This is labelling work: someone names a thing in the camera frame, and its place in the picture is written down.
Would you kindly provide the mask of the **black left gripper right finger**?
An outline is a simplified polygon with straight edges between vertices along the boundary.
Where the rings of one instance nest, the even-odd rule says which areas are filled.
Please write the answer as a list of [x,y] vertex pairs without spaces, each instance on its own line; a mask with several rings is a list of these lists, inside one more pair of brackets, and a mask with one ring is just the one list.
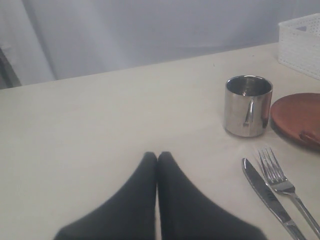
[[264,240],[266,236],[206,197],[168,151],[157,161],[161,236],[164,240]]

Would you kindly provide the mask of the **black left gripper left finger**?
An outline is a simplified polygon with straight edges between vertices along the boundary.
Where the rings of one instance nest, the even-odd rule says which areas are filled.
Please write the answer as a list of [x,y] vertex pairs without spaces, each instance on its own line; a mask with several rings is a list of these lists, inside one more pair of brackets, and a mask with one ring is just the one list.
[[157,157],[143,155],[127,182],[100,207],[64,226],[56,240],[154,240]]

